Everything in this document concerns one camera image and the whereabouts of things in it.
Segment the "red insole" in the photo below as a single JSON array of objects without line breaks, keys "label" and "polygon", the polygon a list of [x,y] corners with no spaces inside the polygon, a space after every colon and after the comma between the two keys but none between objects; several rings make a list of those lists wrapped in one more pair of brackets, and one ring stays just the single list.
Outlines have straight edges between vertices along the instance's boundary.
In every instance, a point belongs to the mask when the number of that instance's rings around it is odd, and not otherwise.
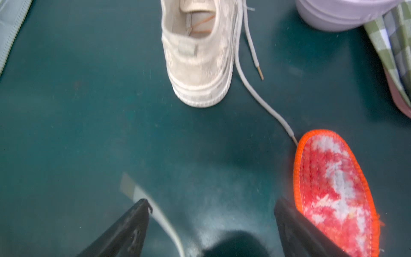
[{"label": "red insole", "polygon": [[328,239],[351,257],[380,254],[381,223],[368,182],[346,141],[312,130],[298,143],[294,202]]}]

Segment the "beige sneaker with red insole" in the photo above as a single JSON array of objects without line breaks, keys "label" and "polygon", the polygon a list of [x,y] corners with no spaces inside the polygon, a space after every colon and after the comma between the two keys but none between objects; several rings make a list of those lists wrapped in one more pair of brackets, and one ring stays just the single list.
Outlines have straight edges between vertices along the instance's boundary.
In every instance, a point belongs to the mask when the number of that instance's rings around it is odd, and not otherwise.
[{"label": "beige sneaker with red insole", "polygon": [[259,96],[241,68],[239,44],[245,32],[254,65],[264,78],[249,30],[246,1],[161,1],[161,8],[167,73],[179,100],[195,108],[218,104],[227,95],[236,69],[252,97],[296,141],[286,120]]}]

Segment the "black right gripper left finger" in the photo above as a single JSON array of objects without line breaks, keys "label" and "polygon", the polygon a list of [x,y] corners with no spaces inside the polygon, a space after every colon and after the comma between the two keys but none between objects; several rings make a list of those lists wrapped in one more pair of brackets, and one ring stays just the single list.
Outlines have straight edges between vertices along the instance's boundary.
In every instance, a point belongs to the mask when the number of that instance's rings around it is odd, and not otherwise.
[{"label": "black right gripper left finger", "polygon": [[149,216],[153,208],[147,199],[140,199],[98,239],[81,253],[80,257],[139,257],[141,255]]}]

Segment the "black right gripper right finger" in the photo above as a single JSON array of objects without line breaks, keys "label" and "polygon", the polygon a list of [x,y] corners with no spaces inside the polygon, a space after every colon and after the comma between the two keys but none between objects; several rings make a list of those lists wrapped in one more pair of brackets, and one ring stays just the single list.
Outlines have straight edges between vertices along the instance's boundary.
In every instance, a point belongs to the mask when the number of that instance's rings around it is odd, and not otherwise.
[{"label": "black right gripper right finger", "polygon": [[287,199],[277,200],[274,214],[286,257],[348,257]]}]

